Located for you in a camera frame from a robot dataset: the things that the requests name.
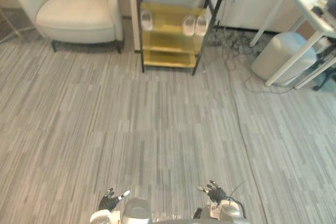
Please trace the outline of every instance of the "white armchair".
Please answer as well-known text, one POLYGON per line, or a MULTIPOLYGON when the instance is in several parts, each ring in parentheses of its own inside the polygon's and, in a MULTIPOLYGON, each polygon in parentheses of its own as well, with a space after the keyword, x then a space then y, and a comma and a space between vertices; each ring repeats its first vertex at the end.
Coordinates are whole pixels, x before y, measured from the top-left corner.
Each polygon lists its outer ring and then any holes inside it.
POLYGON ((44 37, 55 41, 94 44, 115 41, 123 47, 118 0, 19 0, 44 37))

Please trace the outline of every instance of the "black metal frame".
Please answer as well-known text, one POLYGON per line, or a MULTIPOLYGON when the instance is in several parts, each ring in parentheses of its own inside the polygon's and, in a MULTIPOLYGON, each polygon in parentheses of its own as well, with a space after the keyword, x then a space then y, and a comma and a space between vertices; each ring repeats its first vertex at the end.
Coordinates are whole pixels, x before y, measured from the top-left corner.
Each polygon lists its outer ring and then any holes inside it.
MULTIPOLYGON (((144 73, 145 69, 144 69, 144 59, 143 59, 142 26, 141 26, 141 3, 142 3, 142 1, 143 0, 136 0, 137 8, 138 8, 138 27, 139 27, 139 41, 140 41, 140 54, 141 54, 141 68, 142 68, 142 72, 144 73)), ((209 34, 210 34, 211 30, 213 29, 213 27, 215 25, 216 16, 217 16, 217 13, 218 13, 218 10, 219 10, 219 8, 221 6, 222 1, 223 0, 217 0, 216 6, 214 8, 213 3, 211 2, 211 0, 205 0, 203 8, 207 8, 209 6, 212 17, 211 17, 211 20, 209 22, 209 26, 208 26, 208 29, 206 31, 206 34, 203 37, 201 49, 198 52, 198 54, 195 55, 195 57, 197 58, 197 60, 196 60, 196 65, 193 68, 193 75, 195 75, 195 73, 196 73, 198 64, 199 64, 199 62, 201 60, 202 54, 204 52, 204 48, 206 46, 206 41, 207 41, 207 39, 209 37, 209 34)))

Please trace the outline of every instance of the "shelving unit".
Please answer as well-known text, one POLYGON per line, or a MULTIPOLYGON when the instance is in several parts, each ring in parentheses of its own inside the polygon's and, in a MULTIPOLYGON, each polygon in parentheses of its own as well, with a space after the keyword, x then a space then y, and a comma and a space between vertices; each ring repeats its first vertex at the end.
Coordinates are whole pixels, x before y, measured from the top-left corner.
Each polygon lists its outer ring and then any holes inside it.
POLYGON ((204 51, 205 41, 213 28, 216 15, 222 0, 217 0, 214 7, 211 0, 205 0, 203 8, 145 3, 137 0, 138 23, 140 31, 141 66, 192 68, 195 74, 204 51), (182 20, 187 15, 205 15, 209 7, 212 17, 204 37, 184 36, 182 20), (152 13, 153 29, 143 31, 141 27, 141 11, 152 13))

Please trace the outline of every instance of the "white slipper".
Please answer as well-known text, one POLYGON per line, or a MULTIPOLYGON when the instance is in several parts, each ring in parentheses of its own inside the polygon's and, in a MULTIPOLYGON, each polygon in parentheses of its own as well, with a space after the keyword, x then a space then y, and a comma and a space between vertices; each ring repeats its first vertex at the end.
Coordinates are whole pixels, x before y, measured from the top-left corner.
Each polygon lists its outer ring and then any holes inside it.
POLYGON ((141 26, 144 31, 153 30, 152 12, 150 10, 141 11, 141 26))
POLYGON ((188 15, 183 18, 182 30, 185 36, 193 36, 195 33, 195 16, 188 15))
POLYGON ((206 34, 206 30, 208 29, 208 21, 204 16, 199 16, 196 22, 195 33, 198 36, 203 37, 206 34))

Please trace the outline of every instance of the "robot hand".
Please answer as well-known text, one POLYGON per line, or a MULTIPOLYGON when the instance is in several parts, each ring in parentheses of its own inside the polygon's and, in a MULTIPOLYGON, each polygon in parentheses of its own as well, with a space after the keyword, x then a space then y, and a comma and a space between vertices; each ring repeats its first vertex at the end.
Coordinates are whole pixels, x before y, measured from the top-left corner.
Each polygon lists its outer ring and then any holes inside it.
POLYGON ((114 191, 113 188, 110 188, 107 191, 106 195, 100 200, 99 210, 107 209, 109 211, 112 211, 117 206, 119 201, 126 197, 128 194, 130 194, 130 191, 124 192, 123 195, 119 197, 112 198, 112 196, 114 195, 114 191))
POLYGON ((206 186, 210 189, 207 190, 201 186, 198 186, 197 189, 200 191, 205 192, 206 194, 208 194, 209 198, 213 201, 213 202, 217 202, 218 204, 221 202, 221 200, 226 199, 226 193, 223 191, 223 189, 213 180, 210 180, 210 183, 212 185, 207 184, 206 186))

